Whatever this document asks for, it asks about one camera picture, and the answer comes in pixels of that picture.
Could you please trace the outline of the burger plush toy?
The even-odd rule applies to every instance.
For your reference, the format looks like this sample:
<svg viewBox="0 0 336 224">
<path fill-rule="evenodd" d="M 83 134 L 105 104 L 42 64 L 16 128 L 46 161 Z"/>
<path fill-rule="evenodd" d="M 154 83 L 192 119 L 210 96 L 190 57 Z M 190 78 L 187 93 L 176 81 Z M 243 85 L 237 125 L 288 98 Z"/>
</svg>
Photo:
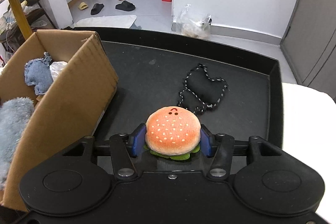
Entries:
<svg viewBox="0 0 336 224">
<path fill-rule="evenodd" d="M 146 121 L 145 147 L 155 156 L 183 161 L 200 150 L 201 123 L 197 116 L 178 106 L 152 113 Z"/>
</svg>

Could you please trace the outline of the black stitched plush toy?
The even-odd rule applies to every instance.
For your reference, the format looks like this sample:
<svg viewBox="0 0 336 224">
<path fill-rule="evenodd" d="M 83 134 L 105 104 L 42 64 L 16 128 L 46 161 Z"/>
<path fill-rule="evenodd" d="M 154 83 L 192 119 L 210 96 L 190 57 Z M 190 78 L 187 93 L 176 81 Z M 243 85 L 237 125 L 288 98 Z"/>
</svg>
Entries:
<svg viewBox="0 0 336 224">
<path fill-rule="evenodd" d="M 195 115 L 215 110 L 224 98 L 228 83 L 221 77 L 210 77 L 208 67 L 198 64 L 183 80 L 177 106 Z"/>
</svg>

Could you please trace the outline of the brown cardboard box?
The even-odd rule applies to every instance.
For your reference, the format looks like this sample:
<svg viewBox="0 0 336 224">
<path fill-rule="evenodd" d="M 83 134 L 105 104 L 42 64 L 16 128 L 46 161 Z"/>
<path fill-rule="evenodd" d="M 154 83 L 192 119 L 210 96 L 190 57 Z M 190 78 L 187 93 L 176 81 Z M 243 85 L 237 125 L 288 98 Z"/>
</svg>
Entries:
<svg viewBox="0 0 336 224">
<path fill-rule="evenodd" d="M 65 61 L 67 66 L 39 98 L 25 84 L 24 66 L 44 53 L 54 61 Z M 117 83 L 117 73 L 94 31 L 38 30 L 19 47 L 1 74 L 1 101 L 27 97 L 35 110 L 14 153 L 1 191 L 2 206 L 26 210 L 19 194 L 22 177 L 73 142 L 94 133 Z"/>
</svg>

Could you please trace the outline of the white tissue pack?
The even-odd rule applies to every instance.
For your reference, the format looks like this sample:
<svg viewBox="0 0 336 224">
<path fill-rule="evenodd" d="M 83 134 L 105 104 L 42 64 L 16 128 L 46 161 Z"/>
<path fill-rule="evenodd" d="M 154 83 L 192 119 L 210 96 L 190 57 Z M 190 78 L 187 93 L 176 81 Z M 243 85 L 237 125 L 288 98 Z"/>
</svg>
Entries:
<svg viewBox="0 0 336 224">
<path fill-rule="evenodd" d="M 65 61 L 54 61 L 50 65 L 50 72 L 53 81 L 55 81 L 58 78 L 58 76 L 60 75 L 62 70 L 67 66 L 67 64 L 68 63 Z"/>
</svg>

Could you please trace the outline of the small blue denim plush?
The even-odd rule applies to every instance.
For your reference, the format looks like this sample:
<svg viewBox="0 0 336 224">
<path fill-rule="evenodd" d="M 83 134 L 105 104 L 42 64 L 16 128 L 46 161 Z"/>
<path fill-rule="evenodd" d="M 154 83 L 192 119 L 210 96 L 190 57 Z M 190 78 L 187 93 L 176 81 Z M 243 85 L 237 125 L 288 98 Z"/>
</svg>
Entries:
<svg viewBox="0 0 336 224">
<path fill-rule="evenodd" d="M 33 86 L 35 94 L 41 96 L 46 94 L 53 83 L 50 71 L 50 64 L 53 59 L 48 52 L 44 56 L 32 59 L 25 64 L 24 77 L 27 86 Z"/>
</svg>

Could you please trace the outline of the grey fluffy plush toy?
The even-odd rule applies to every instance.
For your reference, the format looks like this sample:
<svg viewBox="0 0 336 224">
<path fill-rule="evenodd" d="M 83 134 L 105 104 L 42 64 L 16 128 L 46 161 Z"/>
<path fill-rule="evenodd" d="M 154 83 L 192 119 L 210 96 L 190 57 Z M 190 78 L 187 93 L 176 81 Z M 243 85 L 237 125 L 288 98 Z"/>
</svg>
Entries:
<svg viewBox="0 0 336 224">
<path fill-rule="evenodd" d="M 11 99 L 1 106 L 1 190 L 5 188 L 16 147 L 33 112 L 34 103 L 27 97 Z"/>
</svg>

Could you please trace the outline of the black tray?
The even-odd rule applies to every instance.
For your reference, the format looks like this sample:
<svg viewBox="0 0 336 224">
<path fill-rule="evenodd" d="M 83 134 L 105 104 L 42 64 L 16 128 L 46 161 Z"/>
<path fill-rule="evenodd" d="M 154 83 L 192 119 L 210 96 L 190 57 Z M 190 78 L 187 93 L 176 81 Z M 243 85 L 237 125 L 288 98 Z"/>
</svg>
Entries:
<svg viewBox="0 0 336 224">
<path fill-rule="evenodd" d="M 97 28 L 120 76 L 96 133 L 96 157 L 123 158 L 138 171 L 233 172 L 284 159 L 278 61 L 206 40 L 154 31 Z M 201 122 L 201 148 L 180 160 L 150 153 L 145 121 L 155 110 L 189 110 Z"/>
</svg>

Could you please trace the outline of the clear plastic bag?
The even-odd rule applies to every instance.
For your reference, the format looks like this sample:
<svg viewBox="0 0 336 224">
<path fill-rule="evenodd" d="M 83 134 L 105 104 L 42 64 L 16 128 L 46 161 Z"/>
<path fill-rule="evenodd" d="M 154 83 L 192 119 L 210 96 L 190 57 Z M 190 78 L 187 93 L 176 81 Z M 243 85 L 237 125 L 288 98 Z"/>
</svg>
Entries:
<svg viewBox="0 0 336 224">
<path fill-rule="evenodd" d="M 211 22 L 210 14 L 202 14 L 187 4 L 177 16 L 175 28 L 180 35 L 205 39 L 211 34 Z"/>
</svg>

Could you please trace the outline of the white floor mat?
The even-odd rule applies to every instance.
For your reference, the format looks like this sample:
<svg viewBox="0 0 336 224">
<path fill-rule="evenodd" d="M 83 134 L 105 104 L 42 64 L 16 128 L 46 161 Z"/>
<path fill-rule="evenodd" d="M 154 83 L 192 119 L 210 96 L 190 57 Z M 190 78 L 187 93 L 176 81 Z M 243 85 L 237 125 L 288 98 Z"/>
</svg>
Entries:
<svg viewBox="0 0 336 224">
<path fill-rule="evenodd" d="M 136 15 L 99 16 L 80 19 L 75 27 L 130 28 L 136 21 Z"/>
</svg>

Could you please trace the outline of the grey door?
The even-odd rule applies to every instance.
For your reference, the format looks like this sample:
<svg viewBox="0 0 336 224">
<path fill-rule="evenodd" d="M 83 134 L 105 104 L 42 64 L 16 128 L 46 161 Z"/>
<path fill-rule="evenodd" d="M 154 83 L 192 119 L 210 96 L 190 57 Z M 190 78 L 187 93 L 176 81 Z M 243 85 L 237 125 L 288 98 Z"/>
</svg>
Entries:
<svg viewBox="0 0 336 224">
<path fill-rule="evenodd" d="M 281 50 L 298 84 L 308 86 L 333 50 L 335 0 L 297 0 Z"/>
</svg>

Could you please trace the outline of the black slipper left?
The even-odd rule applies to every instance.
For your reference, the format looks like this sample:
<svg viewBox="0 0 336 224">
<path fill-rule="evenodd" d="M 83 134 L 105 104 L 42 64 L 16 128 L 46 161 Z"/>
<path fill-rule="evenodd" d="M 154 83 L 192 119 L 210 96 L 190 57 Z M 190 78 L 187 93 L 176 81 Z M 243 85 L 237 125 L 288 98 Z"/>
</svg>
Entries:
<svg viewBox="0 0 336 224">
<path fill-rule="evenodd" d="M 102 3 L 95 3 L 91 9 L 91 15 L 97 15 L 100 11 L 104 8 L 104 4 Z"/>
</svg>

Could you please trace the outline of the yellow slipper near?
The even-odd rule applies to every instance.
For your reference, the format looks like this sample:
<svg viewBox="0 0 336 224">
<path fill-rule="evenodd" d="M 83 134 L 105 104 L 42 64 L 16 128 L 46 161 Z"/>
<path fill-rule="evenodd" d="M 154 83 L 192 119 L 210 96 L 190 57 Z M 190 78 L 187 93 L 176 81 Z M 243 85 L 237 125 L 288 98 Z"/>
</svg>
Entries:
<svg viewBox="0 0 336 224">
<path fill-rule="evenodd" d="M 80 3 L 80 5 L 78 6 L 78 9 L 81 10 L 81 11 L 83 11 L 87 8 L 88 8 L 88 5 L 85 2 Z"/>
</svg>

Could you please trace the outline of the yellow round table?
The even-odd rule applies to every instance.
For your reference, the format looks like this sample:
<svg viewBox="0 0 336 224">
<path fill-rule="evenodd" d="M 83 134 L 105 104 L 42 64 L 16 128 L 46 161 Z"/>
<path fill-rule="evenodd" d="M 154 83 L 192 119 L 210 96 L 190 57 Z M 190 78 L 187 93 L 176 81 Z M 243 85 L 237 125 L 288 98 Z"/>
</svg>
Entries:
<svg viewBox="0 0 336 224">
<path fill-rule="evenodd" d="M 23 37 L 27 40 L 32 34 L 33 31 L 30 28 L 30 25 L 26 19 L 26 16 L 23 12 L 21 1 L 20 0 L 8 0 L 12 8 L 12 12 L 17 21 L 17 25 L 21 30 Z"/>
</svg>

